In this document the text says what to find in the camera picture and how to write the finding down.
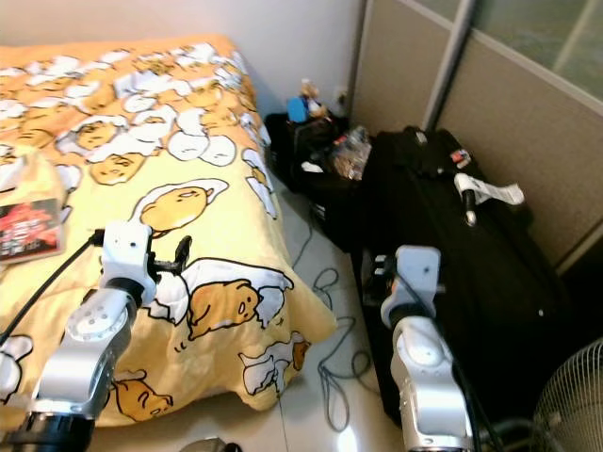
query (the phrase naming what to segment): yellow bedsheet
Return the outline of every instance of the yellow bedsheet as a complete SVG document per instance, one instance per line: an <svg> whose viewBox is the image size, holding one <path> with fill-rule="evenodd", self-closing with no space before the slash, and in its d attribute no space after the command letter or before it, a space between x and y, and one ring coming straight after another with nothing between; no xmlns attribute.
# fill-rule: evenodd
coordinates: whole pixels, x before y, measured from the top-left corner
<svg viewBox="0 0 603 452"><path fill-rule="evenodd" d="M212 35L0 47L0 85L0 171L35 150L54 165L67 244L4 270L0 329L111 219L151 226L160 260L191 235L182 278L163 275L139 310L99 425L144 421L213 390L272 406L334 318L291 269L265 129L233 44ZM99 255L69 267L0 349L3 428L21 421L67 316L96 287Z"/></svg>

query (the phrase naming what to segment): plastic bag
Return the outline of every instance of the plastic bag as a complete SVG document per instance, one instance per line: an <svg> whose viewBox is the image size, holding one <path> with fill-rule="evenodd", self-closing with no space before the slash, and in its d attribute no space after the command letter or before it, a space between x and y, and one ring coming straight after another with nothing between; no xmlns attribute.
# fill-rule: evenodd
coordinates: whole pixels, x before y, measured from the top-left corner
<svg viewBox="0 0 603 452"><path fill-rule="evenodd" d="M335 142L331 166L342 177L359 181L370 154L367 129L361 125Z"/></svg>

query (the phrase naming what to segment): white tile floor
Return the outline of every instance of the white tile floor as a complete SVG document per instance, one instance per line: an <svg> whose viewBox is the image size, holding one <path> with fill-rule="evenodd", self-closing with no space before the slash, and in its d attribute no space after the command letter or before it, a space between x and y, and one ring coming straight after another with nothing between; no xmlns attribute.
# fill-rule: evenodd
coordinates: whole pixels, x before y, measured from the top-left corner
<svg viewBox="0 0 603 452"><path fill-rule="evenodd" d="M308 204L304 198L284 188L274 177L285 223L285 238L291 256L298 255L308 236ZM368 350L367 331L361 316L351 273L350 258L318 230L296 266L298 274L312 284L326 266L337 268L340 278L331 291L337 316L351 315L357 323L342 347L327 363L336 373L349 374L350 360L358 349ZM236 395L217 395L187 408L127 428L99 428L90 450L93 452L177 452L186 444L220 436L242 446L244 452L389 452L400 450L401 432L383 413L379 397L358 381L339 381L350 403L349 426L333 431L325 419L318 375L318 362L340 340L343 329L328 341L315 344L306 355L305 365L285 391L279 405L267 412L255 412ZM374 372L366 374L366 384L377 388ZM334 420L345 420L342 398L334 395Z"/></svg>

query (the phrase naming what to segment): wall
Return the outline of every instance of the wall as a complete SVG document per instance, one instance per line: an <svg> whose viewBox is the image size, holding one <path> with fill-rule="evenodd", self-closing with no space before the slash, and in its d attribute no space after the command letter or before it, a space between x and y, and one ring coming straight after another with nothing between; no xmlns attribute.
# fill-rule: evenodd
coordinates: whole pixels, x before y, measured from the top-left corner
<svg viewBox="0 0 603 452"><path fill-rule="evenodd" d="M429 97L425 88L437 71L432 62L441 58L442 36L448 35L445 23L419 14L402 0L375 0L374 8L390 12L371 16L361 66L373 58L372 41L381 46L391 41L398 49L390 58L398 60L387 64L401 69L371 73L364 81L368 88L359 83L360 105L354 106L353 119L367 121L373 133L421 121L420 107ZM393 21L400 26L394 27ZM427 70L425 61L430 61ZM381 102L371 105L380 87L394 93L387 109ZM448 128L476 155L495 183L522 186L535 216L532 236L550 262L564 268L565 258L579 257L573 250L597 232L603 218L602 124L603 103L476 33L438 126Z"/></svg>
<svg viewBox="0 0 603 452"><path fill-rule="evenodd" d="M346 88L361 0L0 0L0 43L138 40L218 32L249 62L262 114L311 78L333 103Z"/></svg>

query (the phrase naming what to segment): blanket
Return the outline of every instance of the blanket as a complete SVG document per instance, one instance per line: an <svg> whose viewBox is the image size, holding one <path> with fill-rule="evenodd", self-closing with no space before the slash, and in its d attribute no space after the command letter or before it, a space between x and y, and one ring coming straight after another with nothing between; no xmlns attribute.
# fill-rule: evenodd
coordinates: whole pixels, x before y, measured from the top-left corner
<svg viewBox="0 0 603 452"><path fill-rule="evenodd" d="M193 239L182 275L163 274L139 310L99 426L216 391L271 407L310 345L334 330L290 266L254 96L222 36L0 47L0 180L24 161L49 166L0 192L0 205L53 193L65 233L60 255L4 268L0 329L112 219L148 225L159 260ZM0 348L3 427L23 419L67 317L98 288L99 256L86 251Z"/></svg>

